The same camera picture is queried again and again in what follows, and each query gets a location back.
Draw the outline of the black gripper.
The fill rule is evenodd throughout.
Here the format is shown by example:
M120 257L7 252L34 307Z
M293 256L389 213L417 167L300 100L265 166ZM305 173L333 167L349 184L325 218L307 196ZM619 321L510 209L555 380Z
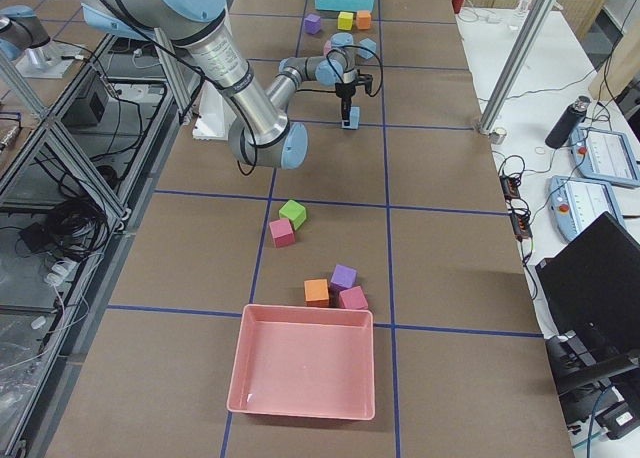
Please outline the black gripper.
M373 76L354 71L347 79L335 84L335 94L341 98L341 122L343 128L351 126L351 97L356 94L357 87L363 87L367 96L373 97Z

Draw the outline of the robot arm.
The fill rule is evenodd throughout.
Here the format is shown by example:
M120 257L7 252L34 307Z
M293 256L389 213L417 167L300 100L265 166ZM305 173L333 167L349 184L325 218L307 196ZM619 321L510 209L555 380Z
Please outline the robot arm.
M352 106L357 88L370 97L379 91L356 65L356 56L371 48L354 44L347 33L334 35L324 56L283 60L263 88L225 25L227 0L83 0L82 7L85 21L105 33L148 41L162 53L189 53L186 67L212 84L236 116L228 142L239 166L295 169L303 163L308 133L285 108L304 82L333 87L346 127L358 122Z
M35 11L27 5L1 9L1 52L15 61L27 50L48 45L51 37Z

